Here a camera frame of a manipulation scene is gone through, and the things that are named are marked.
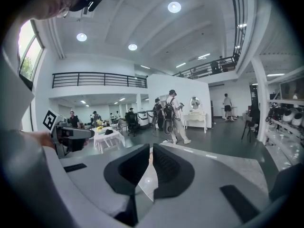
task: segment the mirror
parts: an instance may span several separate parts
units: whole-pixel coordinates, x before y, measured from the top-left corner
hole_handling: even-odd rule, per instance
[[[197,97],[194,96],[190,100],[190,105],[191,105],[192,109],[196,110],[196,109],[199,108],[200,100]]]

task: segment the sneaker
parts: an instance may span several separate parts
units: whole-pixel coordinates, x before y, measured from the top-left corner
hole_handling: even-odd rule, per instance
[[[185,141],[184,141],[184,143],[190,143],[191,142],[191,140],[190,139],[186,139]]]

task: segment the hand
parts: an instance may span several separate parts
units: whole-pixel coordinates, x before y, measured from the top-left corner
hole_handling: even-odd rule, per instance
[[[51,133],[46,131],[39,131],[39,132],[23,132],[24,134],[28,134],[36,139],[41,146],[47,146],[55,149],[54,143],[51,138]]]

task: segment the tree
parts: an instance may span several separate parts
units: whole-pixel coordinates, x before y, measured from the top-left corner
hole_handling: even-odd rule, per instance
[[[25,56],[23,64],[21,65],[21,72],[24,77],[31,80],[33,74],[33,65],[29,57]]]

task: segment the column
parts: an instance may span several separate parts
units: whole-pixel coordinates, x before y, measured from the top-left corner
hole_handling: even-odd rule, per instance
[[[256,74],[257,79],[257,87],[258,87],[258,98],[261,104],[260,106],[260,124],[259,124],[259,131],[257,135],[257,140],[261,141],[263,144],[266,142],[265,131],[267,129],[267,122],[265,121],[266,117],[268,116],[269,112],[269,90],[267,84],[267,77],[265,74],[264,66],[259,56],[255,56],[251,59],[251,63],[253,69]]]
[[[137,102],[137,112],[142,111],[142,98],[141,94],[136,94],[136,102]]]

